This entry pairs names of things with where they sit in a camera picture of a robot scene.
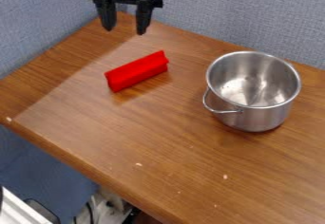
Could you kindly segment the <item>red rectangular block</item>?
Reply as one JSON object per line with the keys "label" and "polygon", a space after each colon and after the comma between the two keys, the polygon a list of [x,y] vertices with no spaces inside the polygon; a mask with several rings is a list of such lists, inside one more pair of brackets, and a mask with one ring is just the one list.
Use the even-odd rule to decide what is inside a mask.
{"label": "red rectangular block", "polygon": [[156,51],[104,73],[112,92],[128,88],[167,71],[168,59]]}

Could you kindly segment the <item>stainless steel pot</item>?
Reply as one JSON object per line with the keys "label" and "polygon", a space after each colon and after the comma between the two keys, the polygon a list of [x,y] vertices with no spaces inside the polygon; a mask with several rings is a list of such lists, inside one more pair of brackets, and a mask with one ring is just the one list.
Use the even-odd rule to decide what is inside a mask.
{"label": "stainless steel pot", "polygon": [[217,57],[205,71],[205,109],[227,126],[263,132],[286,120],[302,82],[291,63],[257,51]]}

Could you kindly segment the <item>white ribbed panel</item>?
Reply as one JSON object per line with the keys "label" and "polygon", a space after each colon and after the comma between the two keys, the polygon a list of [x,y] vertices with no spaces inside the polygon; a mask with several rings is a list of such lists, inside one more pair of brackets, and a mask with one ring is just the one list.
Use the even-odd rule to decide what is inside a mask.
{"label": "white ribbed panel", "polygon": [[0,224],[53,223],[5,187],[0,187]]}

